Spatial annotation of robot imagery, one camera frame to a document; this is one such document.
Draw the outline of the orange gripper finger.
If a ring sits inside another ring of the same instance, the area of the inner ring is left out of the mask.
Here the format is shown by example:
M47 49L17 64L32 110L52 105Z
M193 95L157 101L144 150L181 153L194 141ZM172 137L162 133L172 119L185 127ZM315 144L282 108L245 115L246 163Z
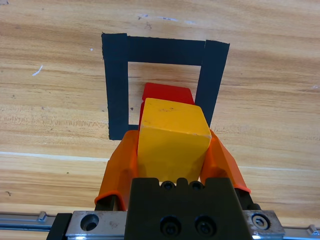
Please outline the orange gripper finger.
M202 184L208 178L229 178L242 209L260 209L259 204L254 203L251 198L251 190L247 187L236 160L213 131L211 131L210 145L206 152L199 178Z
M139 176L138 150L139 131L129 130L107 162L99 194L94 203L116 196L120 210L127 210L132 180Z

